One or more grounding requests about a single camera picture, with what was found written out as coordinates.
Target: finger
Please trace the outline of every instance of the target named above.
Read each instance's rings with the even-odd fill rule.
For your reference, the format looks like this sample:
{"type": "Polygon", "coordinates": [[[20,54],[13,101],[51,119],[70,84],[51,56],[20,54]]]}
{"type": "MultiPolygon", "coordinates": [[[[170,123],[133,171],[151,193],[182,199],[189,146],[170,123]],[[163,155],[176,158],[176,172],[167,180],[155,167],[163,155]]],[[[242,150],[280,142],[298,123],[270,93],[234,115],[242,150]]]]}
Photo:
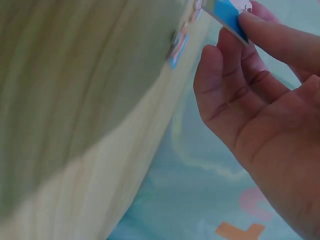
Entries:
{"type": "Polygon", "coordinates": [[[290,91],[271,74],[253,43],[243,48],[241,67],[247,84],[267,103],[273,103],[290,91]]]}
{"type": "Polygon", "coordinates": [[[222,74],[223,57],[220,50],[207,45],[201,55],[193,89],[202,121],[232,150],[238,132],[250,119],[226,103],[222,74]]]}
{"type": "Polygon", "coordinates": [[[253,118],[266,103],[247,85],[241,68],[243,45],[225,28],[219,33],[217,47],[223,58],[222,83],[226,102],[253,118]]]}
{"type": "MultiPolygon", "coordinates": [[[[271,12],[269,11],[266,7],[264,7],[261,3],[257,1],[251,1],[252,3],[252,13],[259,18],[272,22],[272,23],[277,23],[280,24],[279,19],[271,12]]],[[[292,65],[288,65],[290,69],[293,71],[293,73],[297,76],[300,82],[305,82],[312,74],[304,71],[298,67],[294,67],[292,65]]]]}
{"type": "Polygon", "coordinates": [[[320,75],[320,37],[288,26],[265,21],[244,12],[239,22],[248,37],[272,57],[320,75]]]}

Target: fabric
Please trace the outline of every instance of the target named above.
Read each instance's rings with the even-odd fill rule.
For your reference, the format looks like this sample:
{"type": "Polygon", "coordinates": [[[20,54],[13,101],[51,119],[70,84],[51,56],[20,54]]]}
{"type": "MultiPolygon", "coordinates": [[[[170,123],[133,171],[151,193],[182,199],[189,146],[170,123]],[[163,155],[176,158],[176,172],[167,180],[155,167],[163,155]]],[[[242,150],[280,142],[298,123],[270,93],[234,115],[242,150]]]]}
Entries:
{"type": "MultiPolygon", "coordinates": [[[[317,0],[260,0],[290,27],[320,35],[317,0]]],[[[204,44],[215,44],[215,22],[204,44]]],[[[290,88],[290,69],[259,49],[290,88]]],[[[190,79],[153,164],[109,240],[300,240],[202,123],[190,79]]]]}

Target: hand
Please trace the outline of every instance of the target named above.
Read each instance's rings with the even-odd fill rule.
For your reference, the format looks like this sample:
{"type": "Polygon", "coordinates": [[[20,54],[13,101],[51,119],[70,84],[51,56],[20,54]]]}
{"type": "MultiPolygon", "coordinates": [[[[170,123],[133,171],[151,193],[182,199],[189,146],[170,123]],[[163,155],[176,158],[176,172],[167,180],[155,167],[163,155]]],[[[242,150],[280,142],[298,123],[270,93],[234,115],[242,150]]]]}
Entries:
{"type": "Polygon", "coordinates": [[[223,28],[217,47],[203,49],[196,72],[199,112],[291,227],[320,239],[320,37],[281,25],[261,4],[252,5],[240,25],[302,84],[288,89],[253,43],[243,47],[223,28]]]}

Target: bed sheet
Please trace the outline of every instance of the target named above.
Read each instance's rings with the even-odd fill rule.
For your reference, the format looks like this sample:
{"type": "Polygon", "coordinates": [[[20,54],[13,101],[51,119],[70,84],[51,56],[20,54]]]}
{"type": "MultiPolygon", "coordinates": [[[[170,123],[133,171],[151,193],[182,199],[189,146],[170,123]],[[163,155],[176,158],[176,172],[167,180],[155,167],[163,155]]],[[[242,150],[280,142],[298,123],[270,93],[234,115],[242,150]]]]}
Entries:
{"type": "MultiPolygon", "coordinates": [[[[320,35],[317,0],[260,0],[290,27],[320,35]]],[[[216,44],[212,24],[203,44],[216,44]]],[[[290,69],[258,50],[290,88],[290,69]]],[[[193,79],[165,133],[151,168],[109,240],[300,240],[267,202],[249,174],[202,123],[193,79]]]]}

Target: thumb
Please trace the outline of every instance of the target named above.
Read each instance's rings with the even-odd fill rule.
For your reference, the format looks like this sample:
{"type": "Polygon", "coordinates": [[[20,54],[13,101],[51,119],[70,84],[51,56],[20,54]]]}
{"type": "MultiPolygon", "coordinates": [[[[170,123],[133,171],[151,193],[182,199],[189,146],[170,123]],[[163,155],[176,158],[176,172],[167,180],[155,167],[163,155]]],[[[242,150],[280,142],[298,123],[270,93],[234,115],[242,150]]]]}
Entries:
{"type": "Polygon", "coordinates": [[[320,37],[265,21],[249,12],[239,16],[248,38],[272,57],[288,65],[320,75],[320,37]]]}

